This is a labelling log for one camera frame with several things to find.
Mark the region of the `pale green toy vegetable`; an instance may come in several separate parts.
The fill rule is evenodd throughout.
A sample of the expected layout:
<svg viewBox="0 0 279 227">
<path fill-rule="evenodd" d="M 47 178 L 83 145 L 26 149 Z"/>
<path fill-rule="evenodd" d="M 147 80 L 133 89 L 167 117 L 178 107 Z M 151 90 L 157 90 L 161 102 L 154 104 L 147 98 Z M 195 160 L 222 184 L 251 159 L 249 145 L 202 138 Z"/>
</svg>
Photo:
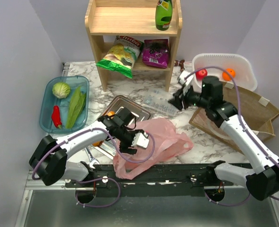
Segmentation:
<svg viewBox="0 0 279 227">
<path fill-rule="evenodd" d="M 52 93 L 59 99 L 65 99 L 71 92 L 70 86 L 65 82 L 58 82 L 53 85 Z"/>
</svg>

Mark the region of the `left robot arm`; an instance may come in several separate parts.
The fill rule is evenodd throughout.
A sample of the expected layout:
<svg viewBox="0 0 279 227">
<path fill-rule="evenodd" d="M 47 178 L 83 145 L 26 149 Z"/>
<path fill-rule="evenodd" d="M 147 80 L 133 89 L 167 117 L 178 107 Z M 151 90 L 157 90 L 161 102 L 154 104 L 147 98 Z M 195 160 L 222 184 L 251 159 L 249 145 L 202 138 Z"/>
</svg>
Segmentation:
<svg viewBox="0 0 279 227">
<path fill-rule="evenodd" d="M 120 141 L 120 153 L 134 154 L 137 147 L 147 148 L 148 135 L 143 130 L 131 130 L 128 124 L 135 118 L 127 108 L 118 113 L 99 117 L 93 124 L 72 134 L 54 139 L 48 135 L 41 139 L 29 165 L 32 178 L 50 186 L 60 179 L 75 179 L 81 186 L 92 183 L 89 168 L 82 163 L 70 163 L 68 159 L 80 150 L 107 138 Z"/>
</svg>

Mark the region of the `green glass bottle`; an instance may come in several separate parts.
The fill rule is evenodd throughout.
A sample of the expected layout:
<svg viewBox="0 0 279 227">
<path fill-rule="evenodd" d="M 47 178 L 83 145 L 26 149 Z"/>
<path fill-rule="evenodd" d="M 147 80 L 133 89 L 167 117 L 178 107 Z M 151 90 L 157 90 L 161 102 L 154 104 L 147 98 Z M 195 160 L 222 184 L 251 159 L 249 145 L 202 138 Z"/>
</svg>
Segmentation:
<svg viewBox="0 0 279 227">
<path fill-rule="evenodd" d="M 158 30 L 165 31 L 170 27 L 172 11 L 172 0 L 159 0 L 157 2 L 155 25 Z"/>
</svg>

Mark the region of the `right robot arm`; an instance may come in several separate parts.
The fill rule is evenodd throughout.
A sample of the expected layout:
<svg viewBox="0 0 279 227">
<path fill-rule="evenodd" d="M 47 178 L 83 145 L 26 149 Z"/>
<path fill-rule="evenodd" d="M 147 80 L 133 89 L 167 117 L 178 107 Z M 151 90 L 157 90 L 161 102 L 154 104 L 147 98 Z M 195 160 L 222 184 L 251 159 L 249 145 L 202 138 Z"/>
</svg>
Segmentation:
<svg viewBox="0 0 279 227">
<path fill-rule="evenodd" d="M 215 76 L 207 76 L 201 92 L 197 93 L 191 85 L 192 78 L 192 75 L 178 76 L 182 87 L 168 102 L 179 110 L 191 105 L 203 108 L 208 119 L 232 139 L 252 166 L 247 169 L 217 161 L 207 167 L 206 181 L 210 185 L 221 181 L 240 185 L 259 201 L 279 192 L 279 157 L 248 127 L 240 108 L 224 100 L 222 82 Z"/>
</svg>

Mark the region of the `brown burlap tote bag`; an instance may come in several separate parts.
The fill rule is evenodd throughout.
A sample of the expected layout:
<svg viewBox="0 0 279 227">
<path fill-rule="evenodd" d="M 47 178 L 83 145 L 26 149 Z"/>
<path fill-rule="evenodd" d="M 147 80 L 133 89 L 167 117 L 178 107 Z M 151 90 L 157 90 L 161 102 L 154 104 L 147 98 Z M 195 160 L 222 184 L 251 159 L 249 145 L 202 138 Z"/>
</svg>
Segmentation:
<svg viewBox="0 0 279 227">
<path fill-rule="evenodd" d="M 247 125 L 263 142 L 274 138 L 275 133 L 272 123 L 279 117 L 279 109 L 268 99 L 250 90 L 242 87 L 239 87 L 238 90 L 241 101 L 241 114 Z M 241 153 L 241 150 L 227 134 L 207 118 L 204 109 L 198 108 L 190 119 L 189 124 Z"/>
</svg>

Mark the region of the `pink plastic grocery bag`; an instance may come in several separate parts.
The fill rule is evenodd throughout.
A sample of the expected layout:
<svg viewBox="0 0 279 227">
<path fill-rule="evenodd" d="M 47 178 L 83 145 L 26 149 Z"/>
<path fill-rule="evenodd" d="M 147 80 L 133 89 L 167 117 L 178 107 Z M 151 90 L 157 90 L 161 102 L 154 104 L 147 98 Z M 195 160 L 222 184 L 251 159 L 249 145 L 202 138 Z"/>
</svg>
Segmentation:
<svg viewBox="0 0 279 227">
<path fill-rule="evenodd" d="M 127 162 L 119 154 L 116 154 L 113 158 L 113 166 L 117 178 L 132 180 L 153 165 L 184 154 L 194 147 L 186 133 L 177 133 L 175 125 L 166 118 L 138 122 L 136 128 L 153 136 L 155 140 L 154 153 L 143 163 Z"/>
</svg>

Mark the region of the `magenta cat food pouch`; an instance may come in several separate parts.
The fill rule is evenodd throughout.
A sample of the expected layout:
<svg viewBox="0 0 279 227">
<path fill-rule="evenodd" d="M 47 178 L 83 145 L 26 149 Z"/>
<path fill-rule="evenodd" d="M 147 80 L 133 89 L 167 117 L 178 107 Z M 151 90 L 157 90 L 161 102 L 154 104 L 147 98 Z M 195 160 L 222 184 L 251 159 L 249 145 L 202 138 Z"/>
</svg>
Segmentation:
<svg viewBox="0 0 279 227">
<path fill-rule="evenodd" d="M 169 63 L 168 39 L 144 40 L 142 62 L 147 66 L 166 69 Z"/>
</svg>

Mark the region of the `green toy leafy vegetable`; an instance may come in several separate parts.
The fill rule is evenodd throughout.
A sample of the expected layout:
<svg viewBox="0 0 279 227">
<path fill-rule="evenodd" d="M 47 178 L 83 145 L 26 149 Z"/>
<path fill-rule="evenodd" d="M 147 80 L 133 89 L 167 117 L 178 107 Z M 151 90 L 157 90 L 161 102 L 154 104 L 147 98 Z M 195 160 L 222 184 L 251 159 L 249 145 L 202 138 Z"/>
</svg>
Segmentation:
<svg viewBox="0 0 279 227">
<path fill-rule="evenodd" d="M 67 116 L 67 121 L 65 127 L 70 129 L 74 126 L 77 118 L 81 114 L 86 100 L 86 93 L 81 92 L 81 87 L 77 87 L 74 91 L 70 104 L 69 104 L 69 111 Z"/>
</svg>

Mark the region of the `toy orange fruit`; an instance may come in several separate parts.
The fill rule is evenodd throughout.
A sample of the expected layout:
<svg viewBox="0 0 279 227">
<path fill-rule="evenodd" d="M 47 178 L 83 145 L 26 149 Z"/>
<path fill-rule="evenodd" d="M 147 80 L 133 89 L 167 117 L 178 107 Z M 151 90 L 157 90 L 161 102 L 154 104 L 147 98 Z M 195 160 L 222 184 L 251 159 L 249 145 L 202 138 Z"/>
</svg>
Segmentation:
<svg viewBox="0 0 279 227">
<path fill-rule="evenodd" d="M 234 78 L 235 76 L 236 76 L 236 73 L 235 73 L 235 71 L 234 71 L 233 69 L 231 69 L 231 68 L 226 69 L 226 72 L 223 72 L 223 73 L 222 73 L 222 79 L 223 79 L 224 81 L 231 81 L 232 78 Z"/>
</svg>

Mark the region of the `green chips bag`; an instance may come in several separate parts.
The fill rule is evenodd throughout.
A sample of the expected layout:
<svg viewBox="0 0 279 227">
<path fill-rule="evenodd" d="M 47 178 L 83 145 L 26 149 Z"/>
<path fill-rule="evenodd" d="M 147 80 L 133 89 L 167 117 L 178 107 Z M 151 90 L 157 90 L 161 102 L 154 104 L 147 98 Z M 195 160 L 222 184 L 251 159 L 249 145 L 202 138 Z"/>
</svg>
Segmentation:
<svg viewBox="0 0 279 227">
<path fill-rule="evenodd" d="M 132 79 L 132 69 L 137 61 L 144 43 L 135 38 L 117 35 L 107 54 L 96 63 L 98 67 L 119 72 Z"/>
</svg>

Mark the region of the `red toy pepper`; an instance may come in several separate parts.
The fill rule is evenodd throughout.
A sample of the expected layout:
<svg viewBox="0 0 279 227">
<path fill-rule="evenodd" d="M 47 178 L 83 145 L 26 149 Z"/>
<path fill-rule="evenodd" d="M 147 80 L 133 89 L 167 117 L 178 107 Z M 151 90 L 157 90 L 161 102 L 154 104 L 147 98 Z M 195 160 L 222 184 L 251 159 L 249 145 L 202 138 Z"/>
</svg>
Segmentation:
<svg viewBox="0 0 279 227">
<path fill-rule="evenodd" d="M 53 121 L 53 124 L 56 128 L 61 129 L 62 128 L 62 122 L 61 122 L 61 116 L 60 116 L 60 108 L 59 106 L 55 105 L 53 107 L 53 112 L 51 115 L 51 119 Z"/>
</svg>

